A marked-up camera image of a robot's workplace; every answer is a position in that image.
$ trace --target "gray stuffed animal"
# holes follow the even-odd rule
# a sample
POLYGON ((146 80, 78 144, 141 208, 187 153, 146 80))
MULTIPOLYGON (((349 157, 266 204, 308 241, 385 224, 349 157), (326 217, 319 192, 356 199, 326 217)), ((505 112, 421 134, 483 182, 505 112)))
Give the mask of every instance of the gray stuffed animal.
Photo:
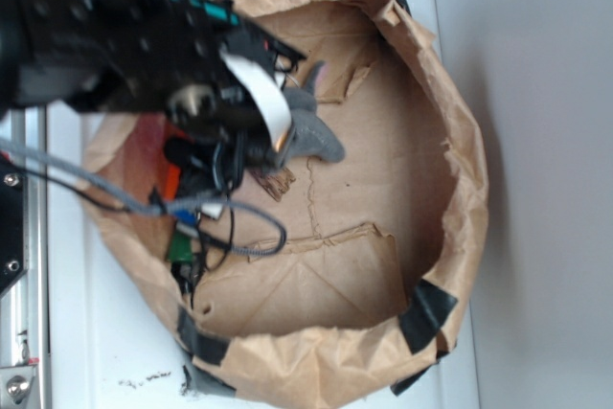
POLYGON ((328 126, 317 117, 315 87, 323 77, 324 61, 317 61, 302 88, 285 88, 284 96, 291 111, 296 134, 284 158, 315 155, 338 163, 345 158, 345 149, 328 126))

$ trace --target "green object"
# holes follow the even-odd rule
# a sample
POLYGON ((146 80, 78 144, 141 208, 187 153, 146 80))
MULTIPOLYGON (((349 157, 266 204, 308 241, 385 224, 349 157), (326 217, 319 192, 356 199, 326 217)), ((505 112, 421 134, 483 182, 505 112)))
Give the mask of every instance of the green object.
POLYGON ((170 241, 168 260, 172 263, 192 263, 192 239, 175 230, 170 241))

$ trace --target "brown paper bag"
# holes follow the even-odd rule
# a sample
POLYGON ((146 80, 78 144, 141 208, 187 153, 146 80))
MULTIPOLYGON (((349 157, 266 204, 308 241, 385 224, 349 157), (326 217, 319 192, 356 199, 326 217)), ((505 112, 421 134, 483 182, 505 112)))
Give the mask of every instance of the brown paper bag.
MULTIPOLYGON (((387 385, 398 393, 456 343, 488 224, 479 128, 433 35, 397 0, 234 1, 309 56, 298 81, 329 63, 318 114, 347 158, 292 160, 296 181, 279 203, 250 176, 234 195, 281 220, 288 245, 273 258, 231 256, 192 309, 165 262, 170 218, 87 209, 199 374, 226 393, 319 409, 387 385)), ((164 184, 170 129, 162 116, 108 116, 85 166, 145 201, 164 184)), ((225 220, 208 230, 223 235, 225 220)), ((238 224, 237 243, 274 237, 238 224)))

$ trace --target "bolt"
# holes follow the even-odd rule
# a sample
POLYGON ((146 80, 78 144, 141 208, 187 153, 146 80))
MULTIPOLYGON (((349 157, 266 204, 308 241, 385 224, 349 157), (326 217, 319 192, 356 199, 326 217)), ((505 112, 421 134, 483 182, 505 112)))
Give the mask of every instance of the bolt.
POLYGON ((143 21, 143 12, 138 7, 130 8, 130 16, 132 16, 132 19, 134 21, 138 21, 138 22, 143 21))
POLYGON ((49 13, 51 9, 49 9, 49 4, 44 0, 35 0, 34 4, 34 12, 42 19, 47 19, 49 17, 49 13))
POLYGON ((7 263, 7 268, 11 272, 16 272, 17 270, 19 270, 19 262, 18 261, 10 261, 9 263, 7 263))
POLYGON ((87 21, 87 11, 79 4, 71 5, 70 13, 73 15, 73 18, 75 18, 80 23, 84 23, 85 21, 87 21))
POLYGON ((21 179, 15 173, 10 173, 4 176, 4 183, 9 187, 18 187, 21 184, 21 179))
POLYGON ((24 364, 28 364, 28 360, 30 360, 30 347, 27 340, 21 343, 21 359, 23 359, 24 364))
POLYGON ((209 54, 207 51, 207 46, 204 43, 204 40, 202 40, 201 38, 197 38, 193 43, 193 46, 195 48, 195 52, 198 53, 199 57, 207 57, 207 55, 209 54))
POLYGON ((191 11, 185 13, 185 20, 187 21, 189 26, 191 26, 192 28, 195 27, 195 18, 193 17, 191 11))
POLYGON ((146 38, 141 37, 141 39, 139 40, 139 45, 141 46, 141 50, 144 51, 145 53, 148 53, 151 51, 151 45, 149 44, 149 41, 146 38))
POLYGON ((21 375, 16 375, 7 382, 9 396, 19 404, 30 392, 30 382, 21 375))

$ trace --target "black electrical tape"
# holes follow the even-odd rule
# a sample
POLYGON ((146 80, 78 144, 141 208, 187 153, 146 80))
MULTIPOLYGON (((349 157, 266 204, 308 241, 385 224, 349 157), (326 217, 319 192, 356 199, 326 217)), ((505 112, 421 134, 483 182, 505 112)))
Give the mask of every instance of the black electrical tape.
POLYGON ((443 327, 458 299, 437 286, 421 280, 411 305, 399 316, 400 328, 412 354, 421 352, 443 327))
POLYGON ((186 356, 186 364, 183 366, 185 383, 182 385, 181 394, 186 395, 190 391, 203 393, 205 395, 217 395, 218 397, 234 398, 237 389, 231 387, 223 380, 214 375, 196 368, 192 363, 192 355, 183 351, 186 356))
POLYGON ((230 340, 228 339, 198 332, 192 317, 184 308, 181 308, 179 312, 177 332, 191 354, 216 366, 221 364, 228 352, 228 347, 230 347, 230 340))
POLYGON ((411 14, 411 9, 409 8, 409 2, 407 0, 396 0, 401 7, 403 7, 407 13, 411 14))
MULTIPOLYGON (((447 356, 448 354, 449 352, 438 352, 437 353, 437 364, 439 364, 438 362, 439 360, 441 360, 443 357, 447 356)), ((410 377, 407 377, 404 380, 396 382, 394 385, 390 387, 390 390, 392 390, 392 393, 394 395, 399 397, 401 394, 403 394, 409 388, 411 388, 415 382, 417 382, 420 378, 422 378, 423 375, 427 373, 431 367, 432 366, 428 366, 423 371, 420 371, 415 375, 411 375, 410 377)))

